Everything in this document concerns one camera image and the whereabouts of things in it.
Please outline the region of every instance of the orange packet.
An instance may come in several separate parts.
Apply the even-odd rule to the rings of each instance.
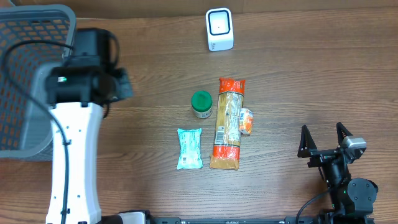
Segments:
[[[241,115],[239,116],[239,131],[242,134],[251,134],[253,128],[253,112],[247,108],[241,109]]]

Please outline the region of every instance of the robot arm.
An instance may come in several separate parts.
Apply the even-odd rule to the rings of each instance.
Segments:
[[[63,138],[58,126],[52,123],[52,193],[46,223],[61,223],[66,171],[69,175],[66,223],[101,221],[96,158],[103,106],[132,95],[127,73],[115,68],[117,60],[110,62],[111,38],[106,30],[78,30],[73,55],[63,66],[53,68],[46,78],[47,103],[69,141],[69,169],[65,170]],[[127,214],[118,217],[105,220],[123,223],[123,217],[129,218]]]
[[[336,129],[338,147],[319,151],[306,125],[302,127],[297,156],[309,157],[308,167],[319,168],[330,192],[333,207],[333,210],[322,210],[317,222],[331,224],[372,222],[367,219],[367,215],[373,212],[378,187],[370,180],[351,179],[347,167],[347,164],[362,156],[366,150],[366,141],[359,136],[353,136],[341,123],[337,123]]]

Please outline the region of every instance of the small jar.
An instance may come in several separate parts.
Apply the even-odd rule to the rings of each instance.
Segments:
[[[213,100],[211,99],[210,93],[203,90],[197,91],[192,96],[191,104],[193,113],[198,118],[208,118],[211,115]]]

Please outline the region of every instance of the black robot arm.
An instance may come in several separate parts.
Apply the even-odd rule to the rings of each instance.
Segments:
[[[326,182],[332,210],[322,210],[318,223],[368,223],[367,215],[373,212],[377,185],[366,179],[351,179],[347,164],[359,159],[366,150],[366,141],[353,136],[341,123],[337,123],[336,149],[319,151],[307,126],[302,126],[302,136],[297,156],[310,158],[308,167],[318,167]]]

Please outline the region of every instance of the green light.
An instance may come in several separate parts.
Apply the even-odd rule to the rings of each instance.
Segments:
[[[58,82],[66,82],[67,78],[66,77],[58,77]]]

